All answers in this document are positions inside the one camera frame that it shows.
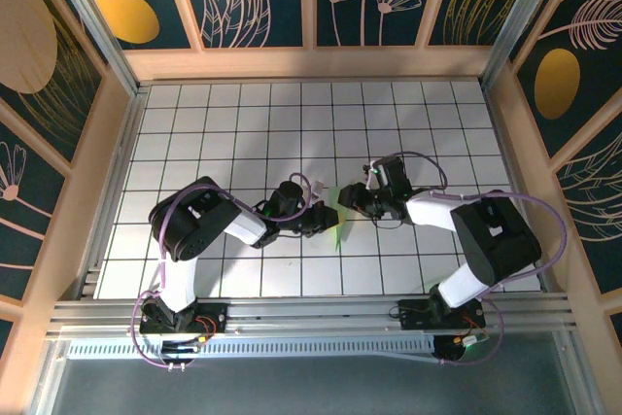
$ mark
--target white grid surface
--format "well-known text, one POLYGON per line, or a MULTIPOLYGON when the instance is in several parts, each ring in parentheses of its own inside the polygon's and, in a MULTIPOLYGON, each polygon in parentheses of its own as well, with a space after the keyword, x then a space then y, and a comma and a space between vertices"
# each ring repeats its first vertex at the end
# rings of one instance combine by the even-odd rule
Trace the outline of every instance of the white grid surface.
MULTIPOLYGON (((95 297, 133 298, 148 286, 158 258, 148 214, 203 175, 255 204, 292 172, 344 187, 363 180, 371 157, 398 151, 435 156, 448 192, 509 190, 475 81, 152 86, 95 297)), ((414 186, 440 183, 428 162, 405 162, 414 186)), ((339 246, 331 232, 262 250, 223 234, 201 255, 195 287, 205 297, 416 294, 463 262, 449 231, 376 228, 353 213, 339 246)))

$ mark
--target wooden frame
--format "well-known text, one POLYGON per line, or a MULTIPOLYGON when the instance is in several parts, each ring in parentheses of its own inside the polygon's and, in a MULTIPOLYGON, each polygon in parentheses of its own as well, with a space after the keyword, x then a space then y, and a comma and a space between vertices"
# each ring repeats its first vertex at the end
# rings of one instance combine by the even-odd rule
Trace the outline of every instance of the wooden frame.
MULTIPOLYGON (((619 413, 622 409, 622 359, 611 357, 619 352, 620 346, 617 338, 613 339, 610 324, 607 323, 610 319, 605 311, 622 306, 622 294, 600 294, 572 223, 556 171, 511 64, 506 64, 501 71, 491 89, 491 99, 499 131, 507 135, 510 156, 522 177, 521 188, 551 204, 569 228, 566 253, 553 268, 555 279, 568 294, 581 340, 608 412, 619 413)), ((542 250, 550 257, 558 247, 558 227, 550 223, 541 210, 532 206, 527 206, 527 210, 542 250)))

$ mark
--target yellow circle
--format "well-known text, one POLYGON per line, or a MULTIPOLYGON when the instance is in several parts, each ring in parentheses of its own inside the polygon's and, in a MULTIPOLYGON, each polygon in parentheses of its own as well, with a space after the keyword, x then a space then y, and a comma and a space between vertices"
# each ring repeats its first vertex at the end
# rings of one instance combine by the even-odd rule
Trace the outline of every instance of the yellow circle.
POLYGON ((581 68, 570 51, 554 49, 537 67, 536 107, 545 119, 555 120, 569 109, 579 88, 581 68))
POLYGON ((0 0, 0 83, 38 92, 56 66, 53 16, 43 0, 0 0))
POLYGON ((159 21, 145 0, 95 0, 113 34, 128 43, 144 44, 156 38, 159 21))

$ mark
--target robotic arm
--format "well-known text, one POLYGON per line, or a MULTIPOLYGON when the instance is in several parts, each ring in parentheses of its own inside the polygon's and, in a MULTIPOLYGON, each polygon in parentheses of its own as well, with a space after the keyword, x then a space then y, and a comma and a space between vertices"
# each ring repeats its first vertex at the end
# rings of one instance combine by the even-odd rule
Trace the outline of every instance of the robotic arm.
MULTIPOLYGON (((350 185, 339 194, 339 204, 373 221, 388 214, 406 224, 455 231, 465 252, 466 264, 434 286, 424 303, 420 299, 416 305, 408 305, 421 306, 427 314, 424 320, 414 320, 420 326, 417 329, 463 325, 462 318, 456 320, 457 312, 467 312, 476 319, 472 314, 479 303, 474 298, 541 256, 536 237, 506 198, 455 201, 433 196, 429 189, 413 189, 403 161, 396 156, 372 161, 364 169, 368 177, 375 175, 378 188, 371 189, 369 179, 367 185, 350 185)), ((267 201, 248 208, 224 195, 212 179, 203 177, 152 210, 149 219, 156 239, 180 193, 206 184, 213 188, 190 192, 170 213, 163 237, 166 286, 142 307, 148 322, 169 332, 192 331, 197 316, 193 285, 196 260, 222 232, 253 248, 262 248, 275 241, 281 230, 310 237, 338 224, 337 212, 313 196, 318 190, 311 190, 308 199, 312 204, 306 206, 302 188, 286 181, 267 201)))
POLYGON ((432 321, 442 323, 455 309, 537 261, 541 249, 507 198, 454 201, 412 189, 403 161, 387 156, 363 168, 378 189, 356 183, 339 194, 339 204, 374 221, 389 214, 410 225, 434 225, 457 233, 466 256, 456 272, 431 290, 432 321))
POLYGON ((313 185, 305 201, 300 185, 283 182, 270 199, 247 210, 242 203, 224 196, 212 179, 202 177, 152 210, 149 222, 155 239, 180 193, 198 186, 213 189, 194 190, 173 209, 164 232, 166 285, 158 297, 143 304, 148 320, 174 332, 189 330, 194 323, 196 261, 222 232, 260 249, 274 242, 282 230, 311 237, 338 224, 337 212, 317 199, 322 189, 319 183, 313 185))

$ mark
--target purple cable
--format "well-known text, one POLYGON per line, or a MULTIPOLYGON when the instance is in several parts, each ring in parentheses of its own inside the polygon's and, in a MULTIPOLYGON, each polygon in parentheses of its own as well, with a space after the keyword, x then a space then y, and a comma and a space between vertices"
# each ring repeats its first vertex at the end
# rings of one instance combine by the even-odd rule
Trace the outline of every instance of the purple cable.
POLYGON ((441 365, 449 364, 451 366, 475 366, 477 364, 481 364, 481 363, 487 362, 492 357, 494 357, 497 354, 497 352, 499 351, 499 348, 501 347, 501 344, 503 343, 503 336, 505 335, 505 322, 503 321, 503 313, 501 312, 499 307, 495 303, 490 301, 488 298, 482 298, 482 301, 485 301, 490 306, 492 306, 495 309, 495 311, 497 312, 497 316, 499 316, 499 327, 500 327, 500 329, 499 329, 499 339, 497 339, 497 343, 495 344, 495 347, 488 354, 486 354, 485 357, 482 357, 481 359, 473 360, 472 362, 450 362, 448 360, 440 359, 440 364, 441 365))
POLYGON ((498 284, 496 284, 495 286, 489 287, 488 289, 486 289, 484 292, 482 292, 479 297, 481 298, 482 296, 489 294, 492 290, 496 289, 497 287, 501 286, 502 284, 506 284, 508 282, 512 282, 512 281, 517 281, 518 279, 523 279, 525 277, 529 277, 529 276, 533 276, 535 274, 539 274, 540 272, 543 272, 547 269, 550 269, 553 264, 555 264, 557 261, 560 260, 560 258, 562 257, 562 254, 564 253, 564 250, 566 249, 566 244, 568 243, 568 230, 566 229, 566 223, 564 223, 564 220, 562 219, 562 217, 560 216, 560 214, 555 211, 555 208, 553 208, 550 204, 548 204, 545 201, 542 201, 539 198, 535 198, 533 196, 529 196, 528 194, 522 194, 522 193, 506 193, 504 191, 493 191, 490 193, 482 193, 482 194, 469 194, 469 195, 459 195, 459 194, 445 194, 445 193, 437 193, 432 191, 431 192, 431 196, 434 198, 439 198, 439 199, 448 199, 451 201, 461 201, 461 200, 466 200, 466 201, 470 201, 473 199, 482 199, 482 198, 515 198, 515 199, 522 199, 524 201, 531 201, 532 203, 535 203, 537 205, 542 206, 543 208, 547 209, 557 220, 557 222, 560 225, 560 230, 561 230, 561 234, 562 234, 562 238, 560 240, 560 246, 557 249, 557 252, 555 252, 555 255, 553 255, 553 258, 551 259, 551 261, 548 261, 546 264, 543 264, 540 267, 537 267, 535 269, 532 269, 531 271, 527 271, 527 272, 522 272, 520 274, 515 274, 513 276, 508 277, 507 279, 499 282, 498 284))
POLYGON ((438 169, 438 174, 440 175, 440 185, 438 187, 430 187, 430 189, 431 190, 447 190, 447 187, 449 186, 449 181, 447 180, 447 174, 445 173, 443 168, 440 166, 440 164, 438 162, 436 162, 434 159, 432 159, 430 156, 426 156, 423 153, 418 153, 416 151, 399 151, 397 153, 392 153, 392 154, 388 155, 387 157, 391 157, 391 156, 416 156, 416 157, 422 157, 427 162, 429 162, 434 167, 436 167, 438 169))
POLYGON ((162 221, 162 226, 160 227, 160 230, 159 230, 159 235, 157 236, 157 243, 159 244, 159 252, 162 255, 162 259, 166 259, 166 251, 164 249, 164 232, 166 232, 166 228, 168 227, 168 223, 170 222, 171 217, 173 216, 173 212, 175 211, 175 208, 177 208, 177 206, 179 206, 179 204, 182 202, 182 199, 184 199, 188 194, 192 193, 193 191, 197 191, 197 190, 213 190, 213 191, 215 191, 215 192, 217 192, 219 194, 222 194, 226 198, 230 199, 235 204, 237 204, 239 207, 241 207, 241 208, 243 208, 243 209, 245 209, 245 210, 255 214, 260 219, 264 219, 266 221, 272 221, 274 223, 283 223, 283 222, 291 221, 293 219, 296 219, 296 218, 302 216, 302 214, 309 207, 309 204, 311 204, 311 184, 309 183, 309 179, 307 179, 304 175, 302 175, 299 172, 294 172, 290 176, 290 180, 294 176, 296 176, 296 175, 298 177, 300 177, 300 179, 302 179, 302 181, 305 183, 309 193, 308 193, 307 199, 304 201, 304 205, 302 206, 302 208, 300 208, 300 211, 298 211, 295 214, 292 214, 291 216, 286 216, 285 218, 271 218, 269 216, 265 216, 263 214, 256 213, 253 210, 253 208, 251 208, 250 206, 248 206, 244 202, 242 202, 239 199, 237 199, 235 196, 233 196, 227 190, 221 189, 220 187, 217 187, 215 185, 200 184, 200 185, 194 185, 192 187, 187 187, 185 190, 182 190, 177 195, 177 197, 173 200, 173 202, 168 207, 168 209, 166 210, 166 214, 164 215, 164 220, 162 221))

